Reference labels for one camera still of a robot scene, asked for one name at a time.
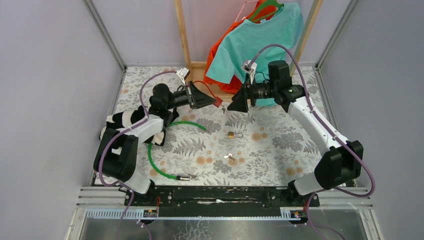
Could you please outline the red cable lock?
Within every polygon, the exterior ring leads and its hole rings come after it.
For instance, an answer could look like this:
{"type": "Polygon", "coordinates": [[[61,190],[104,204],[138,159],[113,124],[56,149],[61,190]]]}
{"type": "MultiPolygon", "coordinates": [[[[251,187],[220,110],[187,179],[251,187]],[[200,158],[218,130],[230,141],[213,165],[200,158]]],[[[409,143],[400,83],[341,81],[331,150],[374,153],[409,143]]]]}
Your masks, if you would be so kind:
{"type": "Polygon", "coordinates": [[[194,83],[195,84],[202,84],[204,87],[206,87],[206,89],[208,90],[210,95],[215,99],[215,103],[213,104],[215,107],[219,108],[222,105],[223,100],[219,96],[217,96],[213,93],[212,89],[210,88],[210,86],[208,84],[206,84],[205,82],[200,81],[200,80],[195,80],[194,83]]]}

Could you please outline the brass padlock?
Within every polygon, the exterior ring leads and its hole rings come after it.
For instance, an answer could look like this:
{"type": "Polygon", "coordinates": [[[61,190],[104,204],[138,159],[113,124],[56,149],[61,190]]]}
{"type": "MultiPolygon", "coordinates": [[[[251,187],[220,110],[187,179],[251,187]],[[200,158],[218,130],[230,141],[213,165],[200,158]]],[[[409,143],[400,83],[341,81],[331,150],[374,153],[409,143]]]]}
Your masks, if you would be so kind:
{"type": "Polygon", "coordinates": [[[230,131],[230,132],[228,132],[227,136],[230,139],[234,139],[234,138],[239,139],[239,138],[243,138],[244,137],[244,134],[241,133],[241,132],[232,132],[232,131],[230,131]]]}

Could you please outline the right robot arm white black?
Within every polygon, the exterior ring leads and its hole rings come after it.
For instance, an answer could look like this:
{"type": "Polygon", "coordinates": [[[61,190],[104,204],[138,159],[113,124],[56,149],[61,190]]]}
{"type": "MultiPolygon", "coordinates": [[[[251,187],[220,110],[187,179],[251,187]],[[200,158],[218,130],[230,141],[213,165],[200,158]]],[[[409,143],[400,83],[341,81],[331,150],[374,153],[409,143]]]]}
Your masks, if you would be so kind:
{"type": "Polygon", "coordinates": [[[255,106],[258,100],[272,99],[300,123],[321,154],[321,160],[313,172],[288,184],[287,201],[299,206],[313,192],[330,190],[358,178],[362,166],[357,158],[361,158],[364,151],[361,143],[350,141],[337,133],[316,109],[306,88],[293,84],[289,65],[284,60],[270,62],[269,79],[261,83],[255,79],[256,66],[250,60],[242,64],[241,68],[246,72],[245,80],[227,109],[246,113],[249,106],[255,106]]]}

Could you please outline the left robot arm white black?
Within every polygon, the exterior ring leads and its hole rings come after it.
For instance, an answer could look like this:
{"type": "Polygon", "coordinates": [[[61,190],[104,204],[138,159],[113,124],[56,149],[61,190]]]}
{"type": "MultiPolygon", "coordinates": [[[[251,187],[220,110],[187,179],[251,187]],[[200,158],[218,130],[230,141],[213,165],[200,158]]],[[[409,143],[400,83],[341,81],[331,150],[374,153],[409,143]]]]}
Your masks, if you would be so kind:
{"type": "Polygon", "coordinates": [[[179,116],[178,107],[200,109],[214,105],[217,100],[188,82],[175,92],[164,83],[155,85],[149,98],[150,107],[127,110],[111,115],[100,134],[100,145],[93,163],[99,177],[115,178],[118,184],[136,192],[136,199],[144,206],[152,204],[155,192],[152,181],[136,169],[140,143],[162,146],[166,127],[179,116]]]}

